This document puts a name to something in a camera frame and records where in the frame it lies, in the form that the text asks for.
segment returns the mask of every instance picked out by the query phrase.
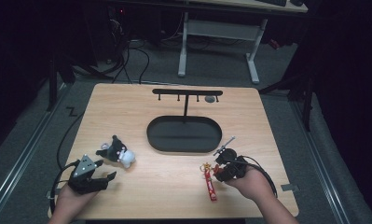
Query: white desk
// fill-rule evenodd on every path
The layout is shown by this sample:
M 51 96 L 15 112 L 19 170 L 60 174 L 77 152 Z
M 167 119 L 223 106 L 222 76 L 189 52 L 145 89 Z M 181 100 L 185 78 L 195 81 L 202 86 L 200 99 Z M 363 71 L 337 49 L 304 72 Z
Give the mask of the white desk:
M 286 12 L 307 12 L 308 8 L 305 5 L 296 7 L 292 3 L 287 2 L 285 7 L 278 7 L 272 4 L 257 2 L 255 0 L 186 0 L 186 3 L 205 3 L 228 5 L 232 7 L 255 7 L 258 9 L 278 10 Z M 255 55 L 258 50 L 262 35 L 264 34 L 268 20 L 264 19 L 259 25 L 240 25 L 234 23 L 224 23 L 215 21 L 199 21 L 190 20 L 188 13 L 185 13 L 184 28 L 183 28 L 183 44 L 180 52 L 180 62 L 178 76 L 186 75 L 186 42 L 188 35 L 205 35 L 211 37 L 223 37 L 229 39 L 241 39 L 254 41 L 250 52 L 246 54 L 246 62 L 249 66 L 250 76 L 254 84 L 259 83 L 258 73 L 255 69 Z

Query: human arm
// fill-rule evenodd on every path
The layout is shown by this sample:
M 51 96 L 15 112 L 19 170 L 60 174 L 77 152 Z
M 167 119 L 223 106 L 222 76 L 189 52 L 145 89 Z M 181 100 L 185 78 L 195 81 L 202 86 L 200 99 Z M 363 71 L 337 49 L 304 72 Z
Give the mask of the human arm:
M 95 191 L 80 195 L 74 192 L 67 184 L 64 185 L 58 195 L 54 214 L 52 214 L 48 224 L 70 223 L 98 192 L 99 191 Z
M 255 168 L 248 167 L 243 178 L 226 182 L 236 188 L 245 198 L 253 200 L 268 224 L 293 224 L 298 221 L 275 197 L 268 180 Z

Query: black and white toy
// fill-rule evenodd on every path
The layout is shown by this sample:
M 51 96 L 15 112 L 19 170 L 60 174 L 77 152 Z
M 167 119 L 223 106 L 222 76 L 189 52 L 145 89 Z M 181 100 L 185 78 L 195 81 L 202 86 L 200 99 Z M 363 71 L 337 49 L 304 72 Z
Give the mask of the black and white toy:
M 102 144 L 102 150 L 97 150 L 96 155 L 107 158 L 110 161 L 121 162 L 125 168 L 130 168 L 131 164 L 136 161 L 135 154 L 113 135 L 113 143 L 109 146 L 107 143 Z

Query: wooden table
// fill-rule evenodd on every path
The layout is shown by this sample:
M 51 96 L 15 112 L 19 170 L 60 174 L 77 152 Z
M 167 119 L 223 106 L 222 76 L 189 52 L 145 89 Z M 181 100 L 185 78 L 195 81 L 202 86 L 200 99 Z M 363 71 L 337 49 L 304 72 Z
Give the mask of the wooden table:
M 98 84 L 90 97 L 85 116 L 67 163 L 84 154 L 100 160 L 95 151 L 103 142 L 111 144 L 112 135 L 136 154 L 136 162 L 124 169 L 120 163 L 104 159 L 94 178 L 117 171 L 107 190 L 101 191 L 78 216 L 80 219 L 134 218 L 234 218 L 262 217 L 254 202 L 239 192 L 213 180 L 218 201 L 211 202 L 200 166 L 215 164 L 214 151 L 205 154 L 162 153 L 147 140 L 149 122 L 162 115 L 183 115 L 184 97 L 163 95 L 153 89 L 220 90 L 217 103 L 200 102 L 190 96 L 188 115 L 215 120 L 223 131 L 219 146 L 232 135 L 227 147 L 238 155 L 256 159 L 270 174 L 279 200 L 296 216 L 298 208 L 292 191 L 282 191 L 289 184 L 269 121 L 257 90 L 251 88 L 187 87 L 154 85 Z M 72 169 L 62 175 L 68 179 Z

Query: black cable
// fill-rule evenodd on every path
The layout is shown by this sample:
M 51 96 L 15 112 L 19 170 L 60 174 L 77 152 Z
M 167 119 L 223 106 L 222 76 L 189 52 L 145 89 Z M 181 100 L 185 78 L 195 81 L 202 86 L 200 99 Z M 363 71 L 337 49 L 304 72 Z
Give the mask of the black cable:
M 174 31 L 173 35 L 169 36 L 168 38 L 161 39 L 160 42 L 162 44 L 166 45 L 164 43 L 164 41 L 166 41 L 166 40 L 172 40 L 172 39 L 175 39 L 175 38 L 178 38 L 178 37 L 182 36 L 182 35 L 179 35 L 178 33 L 179 33 L 180 28 L 182 27 L 182 24 L 184 24 L 183 23 L 184 16 L 185 16 L 185 13 L 183 12 L 182 15 L 180 16 L 180 21 L 179 21 L 179 24 L 177 25 L 176 31 Z
M 63 171 L 65 171 L 67 168 L 71 166 L 78 166 L 79 163 L 80 163 L 80 160 L 69 163 L 68 165 L 61 168 L 61 170 L 58 172 L 57 176 L 55 177 L 54 183 L 52 184 L 51 193 L 49 194 L 49 208 L 51 210 L 51 214 L 54 214 L 54 211 L 55 211 L 55 189 L 57 187 L 57 184 L 59 183 L 59 179 L 61 178 Z
M 197 42 L 197 43 L 187 43 L 187 47 L 190 48 L 190 49 L 195 49 L 195 50 L 201 50 L 201 49 L 206 49 L 210 46 L 211 42 L 209 41 L 209 37 L 207 36 L 204 36 L 204 37 L 199 37 L 199 38 L 189 38 L 190 40 L 194 39 L 194 40 L 200 40 L 200 42 Z M 201 48 L 192 48 L 190 46 L 190 44 L 200 44 L 200 43 L 206 43 L 205 46 L 201 47 Z
M 147 64 L 145 65 L 145 69 L 143 70 L 143 72 L 139 76 L 139 84 L 142 84 L 142 76 L 145 74 L 145 70 L 147 69 L 148 65 L 150 65 L 150 57 L 148 56 L 148 54 L 146 52 L 142 51 L 141 49 L 133 49 L 133 50 L 138 50 L 138 51 L 142 52 L 147 57 Z
M 129 84 L 133 84 L 130 76 L 128 75 L 128 72 L 127 72 L 127 68 L 126 67 L 124 67 L 124 72 L 125 72 L 125 76 L 127 77 L 128 83 Z
M 160 43 L 162 45 L 165 45 L 165 46 L 168 46 L 168 47 L 176 47 L 176 46 L 179 46 L 179 45 L 182 44 L 182 40 L 177 40 L 179 37 L 181 37 L 181 36 L 179 35 L 179 36 L 173 37 L 171 39 L 161 40 Z
M 116 71 L 119 67 L 121 67 L 122 64 L 123 64 L 123 62 L 122 62 L 122 60 L 120 58 L 120 59 L 118 59 L 118 61 L 116 62 L 116 64 L 113 67 L 108 68 L 107 70 L 104 70 L 104 71 L 102 71 L 100 73 L 102 73 L 104 75 L 107 75 L 109 73 L 112 73 L 112 72 Z M 72 70 L 73 70 L 73 72 L 75 72 L 75 73 L 77 73 L 77 74 L 79 74 L 81 76 L 85 76 L 85 77 L 86 76 L 91 76 L 91 73 L 83 72 L 83 71 L 78 70 L 78 69 L 76 69 L 74 67 L 72 67 Z
M 66 54 L 62 54 L 61 55 L 69 64 L 76 64 L 77 66 L 81 67 L 83 70 L 89 72 L 92 76 L 95 76 L 95 77 L 99 77 L 99 78 L 102 78 L 102 79 L 110 79 L 110 77 L 108 77 L 107 75 L 105 74 L 102 74 L 101 72 L 97 71 L 96 69 L 90 67 L 89 65 L 87 64 L 84 64 L 80 61 L 78 61 L 77 59 L 74 59 L 72 58 L 71 56 L 69 55 L 66 55 Z
M 122 70 L 125 68 L 125 66 L 127 66 L 129 60 L 130 60 L 130 45 L 128 44 L 128 46 L 127 46 L 127 60 L 124 62 L 124 64 L 122 65 L 121 69 L 117 72 L 117 74 L 113 77 L 112 83 L 116 82 L 116 79 L 118 78 L 118 76 L 122 72 Z
M 259 167 L 261 167 L 261 165 L 260 165 L 260 164 L 258 163 L 258 161 L 256 161 L 255 159 L 253 159 L 253 158 L 251 158 L 251 157 L 247 157 L 247 156 L 242 156 L 242 157 L 254 161 L 255 163 L 257 163 L 257 165 L 258 165 Z
M 67 134 L 70 132 L 70 130 L 73 128 L 73 126 L 75 126 L 76 122 L 81 118 L 83 117 L 85 111 L 83 113 L 81 113 L 74 121 L 73 123 L 69 126 L 69 128 L 66 130 L 66 133 L 63 135 L 63 138 L 60 142 L 60 144 L 58 145 L 58 148 L 57 148 L 57 164 L 58 164 L 58 167 L 60 169 L 62 169 L 62 166 L 61 166 L 61 162 L 60 162 L 60 151 L 61 151 L 61 147 L 62 147 L 62 144 L 64 142 L 64 139 L 66 138 Z
M 278 191 L 276 190 L 275 184 L 273 183 L 272 178 L 270 178 L 270 175 L 261 166 L 257 166 L 255 164 L 251 164 L 251 163 L 248 163 L 247 165 L 255 168 L 257 171 L 259 171 L 268 180 L 268 183 L 269 183 L 270 187 L 272 188 L 273 194 L 275 195 L 276 198 L 278 198 Z

